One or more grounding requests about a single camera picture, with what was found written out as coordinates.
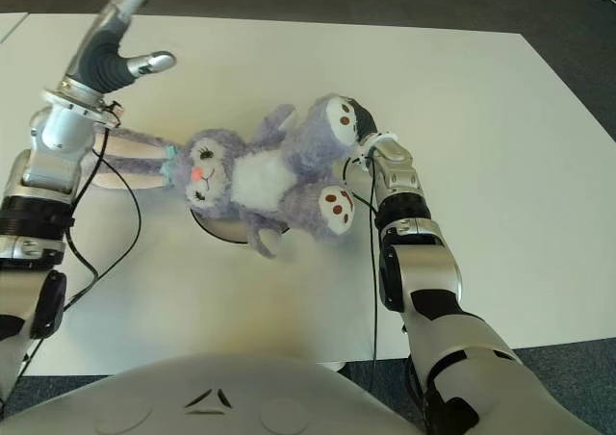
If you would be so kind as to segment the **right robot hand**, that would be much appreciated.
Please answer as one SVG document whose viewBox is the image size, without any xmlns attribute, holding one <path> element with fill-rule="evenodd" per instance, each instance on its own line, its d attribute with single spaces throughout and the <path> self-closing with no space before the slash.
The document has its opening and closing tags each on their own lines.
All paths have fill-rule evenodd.
<svg viewBox="0 0 616 435">
<path fill-rule="evenodd" d="M 361 143 L 368 136 L 372 134 L 377 134 L 378 129 L 376 127 L 372 114 L 353 98 L 349 98 L 348 103 L 353 108 L 355 113 L 357 142 Z"/>
</svg>

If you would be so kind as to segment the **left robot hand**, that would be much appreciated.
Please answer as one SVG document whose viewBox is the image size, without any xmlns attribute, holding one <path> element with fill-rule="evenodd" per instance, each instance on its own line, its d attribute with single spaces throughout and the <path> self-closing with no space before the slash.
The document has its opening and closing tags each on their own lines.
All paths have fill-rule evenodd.
<svg viewBox="0 0 616 435">
<path fill-rule="evenodd" d="M 81 40 L 64 79 L 105 95 L 130 86 L 141 77 L 174 67 L 177 60 L 168 51 L 131 58 L 119 53 L 134 13 L 147 1 L 109 0 Z"/>
</svg>

